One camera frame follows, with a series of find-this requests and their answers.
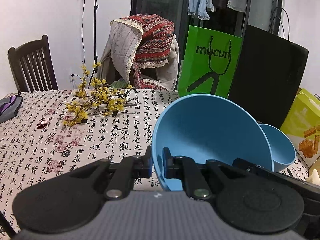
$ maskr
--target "chair slat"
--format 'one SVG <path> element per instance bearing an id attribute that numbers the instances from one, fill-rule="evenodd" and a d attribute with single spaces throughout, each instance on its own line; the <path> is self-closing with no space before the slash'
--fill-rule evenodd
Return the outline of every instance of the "chair slat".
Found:
<path id="1" fill-rule="evenodd" d="M 49 75 L 48 75 L 48 70 L 47 70 L 47 66 L 44 62 L 44 58 L 43 58 L 43 54 L 42 54 L 42 50 L 40 49 L 39 50 L 39 54 L 40 54 L 40 59 L 41 59 L 41 64 L 42 64 L 42 68 L 43 68 L 43 72 L 44 72 L 44 75 L 45 75 L 45 78 L 48 82 L 48 87 L 50 90 L 53 90 L 52 89 L 52 85 L 51 85 L 51 82 L 50 82 L 50 78 L 49 78 Z"/>
<path id="2" fill-rule="evenodd" d="M 33 87 L 35 88 L 35 91 L 39 91 L 39 88 L 38 88 L 38 85 L 37 85 L 37 82 L 36 82 L 36 79 L 35 79 L 35 75 L 33 73 L 33 70 L 31 68 L 31 65 L 30 65 L 30 62 L 29 62 L 28 55 L 26 55 L 23 58 L 26 61 L 26 64 L 27 64 L 27 67 L 28 67 L 28 70 L 29 70 L 29 74 L 30 74 L 30 77 L 31 77 L 31 80 L 32 80 Z"/>
<path id="3" fill-rule="evenodd" d="M 28 71 L 28 69 L 27 69 L 27 67 L 26 67 L 26 65 L 24 63 L 23 57 L 20 58 L 20 63 L 21 63 L 21 67 L 22 67 L 22 70 L 23 70 L 23 73 L 24 73 L 24 77 L 25 77 L 25 79 L 26 79 L 26 81 L 28 83 L 29 89 L 31 91 L 34 91 L 32 82 L 30 80 L 29 71 Z"/>
<path id="4" fill-rule="evenodd" d="M 29 57 L 29 59 L 30 59 L 33 71 L 35 73 L 35 76 L 36 76 L 36 79 L 37 79 L 37 82 L 38 82 L 39 90 L 43 91 L 42 83 L 41 83 L 40 76 L 39 76 L 39 73 L 38 73 L 38 68 L 36 66 L 35 60 L 33 59 L 32 53 L 28 54 L 27 57 Z"/>
<path id="5" fill-rule="evenodd" d="M 47 87 L 45 78 L 44 78 L 44 76 L 43 76 L 42 66 L 40 65 L 40 60 L 39 60 L 38 52 L 37 52 L 37 51 L 34 51 L 34 52 L 33 52 L 33 56 L 34 56 L 34 58 L 36 59 L 36 65 L 37 65 L 37 68 L 38 68 L 39 73 L 40 73 L 40 76 L 41 76 L 41 81 L 42 81 L 43 89 L 44 89 L 44 90 L 48 90 L 48 87 Z"/>

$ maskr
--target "tablecloth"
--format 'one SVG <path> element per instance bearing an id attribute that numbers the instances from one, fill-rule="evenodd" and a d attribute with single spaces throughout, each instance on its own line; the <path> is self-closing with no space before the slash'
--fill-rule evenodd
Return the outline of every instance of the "tablecloth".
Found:
<path id="1" fill-rule="evenodd" d="M 18 192 L 101 158 L 116 163 L 125 156 L 143 155 L 159 115 L 179 97 L 175 91 L 133 90 L 130 97 L 137 98 L 137 106 L 116 117 L 89 116 L 87 124 L 70 129 L 62 121 L 72 118 L 64 106 L 72 101 L 72 91 L 21 95 L 17 117 L 0 124 L 0 211 L 16 232 L 11 206 Z M 299 155 L 288 169 L 296 178 L 308 177 Z M 162 190 L 154 171 L 150 179 L 136 180 L 134 189 Z M 2 228 L 0 239 L 8 239 Z"/>

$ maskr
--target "snack package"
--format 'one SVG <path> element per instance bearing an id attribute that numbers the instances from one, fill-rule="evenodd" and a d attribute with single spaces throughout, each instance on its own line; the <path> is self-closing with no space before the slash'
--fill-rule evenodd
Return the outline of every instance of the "snack package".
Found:
<path id="1" fill-rule="evenodd" d="M 280 130 L 288 136 L 308 167 L 320 156 L 320 101 L 302 89 Z"/>

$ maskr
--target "food image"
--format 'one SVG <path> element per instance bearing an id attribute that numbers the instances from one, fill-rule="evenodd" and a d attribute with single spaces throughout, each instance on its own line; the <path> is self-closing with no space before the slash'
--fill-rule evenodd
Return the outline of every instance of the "food image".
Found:
<path id="1" fill-rule="evenodd" d="M 309 130 L 304 131 L 303 136 L 307 138 L 308 136 L 313 135 L 314 133 L 316 133 L 316 127 L 312 127 Z"/>
<path id="2" fill-rule="evenodd" d="M 320 135 L 316 135 L 315 136 L 315 144 L 313 146 L 315 152 L 318 152 L 318 148 L 319 148 L 319 140 L 320 140 Z"/>
<path id="3" fill-rule="evenodd" d="M 312 158 L 313 155 L 316 154 L 315 149 L 313 148 L 313 141 L 305 139 L 301 143 L 299 143 L 299 151 L 303 153 L 306 158 Z"/>

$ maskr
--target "small blue bowl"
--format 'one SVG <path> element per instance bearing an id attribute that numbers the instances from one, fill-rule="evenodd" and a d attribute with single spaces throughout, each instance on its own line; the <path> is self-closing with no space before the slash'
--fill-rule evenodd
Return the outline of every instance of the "small blue bowl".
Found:
<path id="1" fill-rule="evenodd" d="M 296 150 L 289 138 L 269 124 L 259 124 L 271 147 L 274 171 L 282 171 L 294 162 Z"/>
<path id="2" fill-rule="evenodd" d="M 170 104 L 155 125 L 151 147 L 164 190 L 182 190 L 182 184 L 164 177 L 163 147 L 196 163 L 215 159 L 232 165 L 239 157 L 273 171 L 271 148 L 258 123 L 235 103 L 214 95 L 188 95 Z"/>

